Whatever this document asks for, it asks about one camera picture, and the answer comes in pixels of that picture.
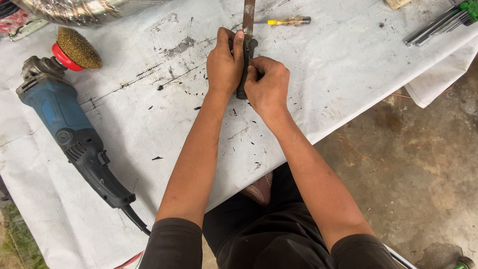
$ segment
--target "white tablecloth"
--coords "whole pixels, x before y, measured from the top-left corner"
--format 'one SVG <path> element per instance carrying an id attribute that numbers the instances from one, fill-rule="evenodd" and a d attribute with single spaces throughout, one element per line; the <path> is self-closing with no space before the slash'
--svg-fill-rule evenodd
<path id="1" fill-rule="evenodd" d="M 413 1 L 396 11 L 381 0 L 257 2 L 258 20 L 313 18 L 309 26 L 257 25 L 254 30 L 256 55 L 290 69 L 288 107 L 312 143 L 478 34 L 476 24 L 436 36 L 420 48 L 403 44 L 445 11 L 448 0 Z M 207 91 L 206 57 L 217 28 L 239 29 L 242 10 L 241 1 L 175 0 L 79 30 L 102 56 L 104 68 L 68 71 L 66 79 L 105 143 L 109 167 L 136 193 L 132 206 L 149 227 L 198 113 L 193 108 Z M 51 56 L 55 29 L 49 25 L 16 43 L 0 40 L 0 174 L 51 269 L 111 269 L 142 251 L 147 236 L 98 197 L 15 93 L 23 61 Z M 232 98 L 208 208 L 284 161 L 247 101 Z"/>

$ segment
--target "person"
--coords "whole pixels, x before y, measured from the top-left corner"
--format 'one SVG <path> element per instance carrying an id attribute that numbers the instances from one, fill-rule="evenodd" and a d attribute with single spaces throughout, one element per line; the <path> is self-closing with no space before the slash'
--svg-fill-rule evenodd
<path id="1" fill-rule="evenodd" d="M 344 184 L 294 123 L 286 105 L 289 70 L 267 57 L 250 61 L 244 89 L 287 163 L 273 171 L 267 206 L 238 193 L 205 214 L 223 115 L 243 71 L 243 40 L 242 30 L 217 32 L 206 64 L 209 90 L 139 268 L 201 268 L 202 233 L 220 269 L 397 268 Z"/>

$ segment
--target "screwdriver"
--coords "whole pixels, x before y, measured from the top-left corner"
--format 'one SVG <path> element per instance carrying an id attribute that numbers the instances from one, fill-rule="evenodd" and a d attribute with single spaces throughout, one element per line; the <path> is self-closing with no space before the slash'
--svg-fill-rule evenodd
<path id="1" fill-rule="evenodd" d="M 273 20 L 267 20 L 264 22 L 254 22 L 254 24 L 300 26 L 300 25 L 308 25 L 310 24 L 311 21 L 312 19 L 310 17 L 295 16 L 295 17 L 287 17 L 287 18 L 277 18 Z"/>

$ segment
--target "finger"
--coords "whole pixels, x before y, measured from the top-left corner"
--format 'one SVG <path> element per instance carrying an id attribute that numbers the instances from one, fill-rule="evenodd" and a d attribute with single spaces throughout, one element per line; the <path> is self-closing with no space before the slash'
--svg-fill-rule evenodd
<path id="1" fill-rule="evenodd" d="M 247 77 L 246 77 L 246 83 L 256 83 L 257 82 L 257 76 L 259 75 L 259 71 L 257 70 L 256 67 L 254 66 L 249 66 L 247 68 Z"/>
<path id="2" fill-rule="evenodd" d="M 239 30 L 234 36 L 232 44 L 232 54 L 234 55 L 234 62 L 244 63 L 244 31 Z"/>
<path id="3" fill-rule="evenodd" d="M 250 60 L 250 64 L 265 73 L 274 67 L 278 62 L 269 57 L 259 56 Z"/>
<path id="4" fill-rule="evenodd" d="M 231 51 L 229 49 L 229 40 L 232 41 L 233 38 L 234 33 L 231 30 L 228 30 L 224 27 L 219 27 L 219 29 L 217 30 L 216 48 Z"/>

